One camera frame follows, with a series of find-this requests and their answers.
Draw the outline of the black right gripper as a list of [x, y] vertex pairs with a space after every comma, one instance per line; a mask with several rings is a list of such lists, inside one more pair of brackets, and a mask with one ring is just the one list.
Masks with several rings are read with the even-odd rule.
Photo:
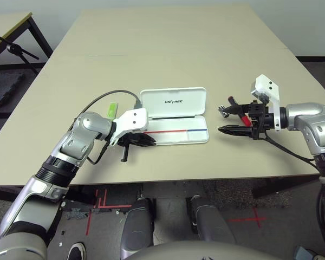
[[257, 100], [253, 100], [250, 104], [228, 106], [223, 109], [223, 112], [239, 117], [244, 117], [248, 113], [252, 123], [252, 127], [239, 125], [218, 127], [218, 130], [224, 134], [252, 137], [254, 140], [258, 140], [260, 134], [275, 128], [274, 114], [269, 113], [267, 104], [259, 103]]

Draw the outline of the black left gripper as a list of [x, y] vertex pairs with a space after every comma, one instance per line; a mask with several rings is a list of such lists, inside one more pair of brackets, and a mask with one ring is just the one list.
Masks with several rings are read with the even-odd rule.
[[124, 148], [121, 162], [125, 163], [128, 160], [129, 146], [150, 147], [155, 146], [155, 139], [144, 133], [127, 133], [123, 135], [118, 141], [117, 145]]

